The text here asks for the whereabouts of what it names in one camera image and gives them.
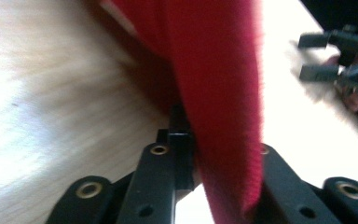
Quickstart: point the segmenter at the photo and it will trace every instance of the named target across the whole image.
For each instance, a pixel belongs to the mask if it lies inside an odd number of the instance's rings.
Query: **red cloth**
[[[262,180],[252,0],[111,0],[173,66],[215,223],[246,223]]]

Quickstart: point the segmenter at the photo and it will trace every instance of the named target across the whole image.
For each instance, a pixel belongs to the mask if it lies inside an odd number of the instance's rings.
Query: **brass grommet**
[[[358,200],[358,187],[344,181],[338,181],[336,183],[338,190],[345,196]]]
[[[263,149],[261,149],[261,154],[263,155],[269,154],[269,149],[267,147],[263,147]]]
[[[154,146],[150,149],[150,152],[154,155],[161,156],[166,154],[169,151],[168,147],[165,146]]]
[[[103,190],[103,185],[98,182],[86,182],[76,191],[76,196],[81,199],[89,199],[98,195]]]

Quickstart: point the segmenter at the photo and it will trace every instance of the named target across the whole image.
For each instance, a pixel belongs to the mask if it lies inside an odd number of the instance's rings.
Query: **wooden table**
[[[331,85],[297,78],[335,51],[296,49],[320,31],[299,2],[259,12],[263,141],[318,187],[358,180],[358,120]],[[0,223],[43,223],[78,178],[132,171],[176,100],[169,65],[90,1],[0,1]],[[178,204],[177,223],[212,223],[198,192]],[[204,207],[189,208],[199,198]]]

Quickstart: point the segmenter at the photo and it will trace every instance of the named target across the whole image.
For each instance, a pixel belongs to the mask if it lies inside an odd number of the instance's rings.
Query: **screw hole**
[[[315,212],[314,212],[312,209],[310,209],[310,208],[308,208],[308,207],[306,207],[306,206],[301,207],[298,211],[299,211],[300,214],[303,215],[304,217],[307,217],[307,218],[316,218]]]
[[[138,212],[139,217],[150,217],[154,212],[154,209],[151,205],[144,205]]]
[[[261,149],[261,154],[262,154],[262,155],[267,155],[267,154],[269,154],[269,149],[268,149],[267,147],[263,147],[263,148]]]
[[[358,200],[358,187],[351,183],[339,181],[337,182],[337,188],[339,191],[345,196],[352,198],[354,200]]]
[[[168,152],[168,148],[165,147],[165,146],[156,146],[156,147],[153,147],[152,149],[150,149],[150,152],[154,155],[164,155]]]
[[[76,191],[76,196],[81,199],[88,199],[98,195],[103,189],[103,185],[97,182],[86,182]]]

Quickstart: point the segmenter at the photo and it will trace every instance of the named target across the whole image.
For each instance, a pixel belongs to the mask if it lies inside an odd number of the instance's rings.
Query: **black metal part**
[[[342,223],[358,223],[358,182],[333,177],[324,182],[321,199]]]
[[[308,48],[325,48],[327,47],[328,40],[330,38],[329,33],[324,34],[305,34],[300,37],[298,41],[299,49]]]
[[[133,174],[116,223],[173,223],[174,183],[172,149],[162,144],[147,146]]]
[[[101,188],[96,189],[95,185],[100,185]],[[54,206],[47,224],[102,223],[113,198],[113,192],[106,178],[87,176],[79,179]]]
[[[47,223],[173,224],[175,191],[193,188],[192,150],[176,159],[178,150],[194,146],[188,128],[183,109],[176,107],[170,129],[158,130],[157,142],[145,147],[134,173],[114,184],[98,176],[79,179],[57,202]],[[358,223],[358,200],[342,196],[343,190],[358,196],[353,190],[358,182],[331,178],[318,189],[303,182],[272,147],[265,145],[263,154],[264,183],[254,223]],[[337,191],[337,183],[347,186]]]
[[[281,156],[265,145],[263,194],[255,223],[340,222]]]
[[[300,80],[311,82],[334,82],[338,79],[339,66],[303,65]]]
[[[322,27],[325,30],[327,29],[327,31],[325,31],[322,35],[302,35],[300,37],[298,47],[300,49],[306,49],[324,48],[327,44],[336,45],[341,51],[338,64],[344,65],[346,68],[339,74],[336,72],[338,67],[335,66],[303,65],[299,77],[300,80],[311,82],[335,82],[340,88],[345,90],[343,92],[344,94],[358,93],[358,62],[357,64],[354,64],[356,57],[358,57],[358,21],[346,21],[351,25],[337,25],[341,23],[341,19],[339,19],[339,21],[327,21],[326,18],[329,18],[332,15],[323,15],[326,12],[326,8],[322,6],[331,7],[327,4],[327,2],[307,0],[303,1],[303,3],[310,10],[316,20],[322,25]],[[341,7],[348,9],[348,6],[345,6],[342,2],[339,2],[339,5],[342,6],[339,6],[338,8],[330,8],[332,10],[331,12],[337,13],[337,10],[340,11]]]
[[[168,144],[175,151],[175,188],[193,190],[195,139],[185,110],[175,105],[171,114]]]

